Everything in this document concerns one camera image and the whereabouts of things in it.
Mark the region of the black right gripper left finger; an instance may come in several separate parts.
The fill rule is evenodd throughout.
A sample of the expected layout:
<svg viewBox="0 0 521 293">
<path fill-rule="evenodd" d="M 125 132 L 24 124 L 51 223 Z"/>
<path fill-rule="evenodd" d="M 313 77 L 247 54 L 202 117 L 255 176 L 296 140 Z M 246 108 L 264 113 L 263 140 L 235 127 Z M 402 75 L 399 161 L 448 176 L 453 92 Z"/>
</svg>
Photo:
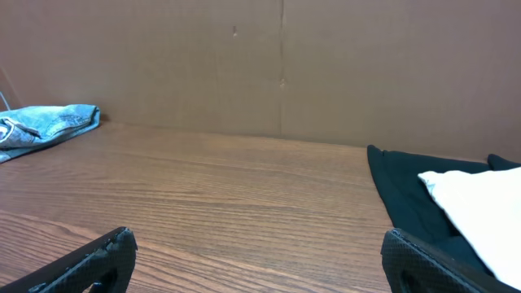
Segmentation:
<svg viewBox="0 0 521 293">
<path fill-rule="evenodd" d="M 1 287 L 2 293 L 125 293 L 138 245 L 126 227 L 87 243 L 48 265 Z"/>
</svg>

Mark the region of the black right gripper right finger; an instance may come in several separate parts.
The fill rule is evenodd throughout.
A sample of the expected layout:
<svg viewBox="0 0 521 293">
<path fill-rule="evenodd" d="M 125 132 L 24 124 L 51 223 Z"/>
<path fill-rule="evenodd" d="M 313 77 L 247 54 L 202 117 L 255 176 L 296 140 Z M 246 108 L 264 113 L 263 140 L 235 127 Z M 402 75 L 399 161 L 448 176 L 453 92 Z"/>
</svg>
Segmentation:
<svg viewBox="0 0 521 293">
<path fill-rule="evenodd" d="M 392 293 L 520 293 L 400 229 L 386 232 L 381 256 Z"/>
</svg>

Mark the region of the beige shorts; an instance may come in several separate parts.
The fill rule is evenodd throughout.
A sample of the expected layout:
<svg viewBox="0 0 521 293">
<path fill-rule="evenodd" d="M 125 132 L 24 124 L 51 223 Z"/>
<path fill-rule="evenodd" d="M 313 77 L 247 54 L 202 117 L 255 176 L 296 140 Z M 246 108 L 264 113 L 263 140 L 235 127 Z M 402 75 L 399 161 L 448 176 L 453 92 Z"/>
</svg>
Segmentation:
<svg viewBox="0 0 521 293">
<path fill-rule="evenodd" d="M 520 169 L 420 173 L 436 204 L 495 277 L 520 288 Z"/>
</svg>

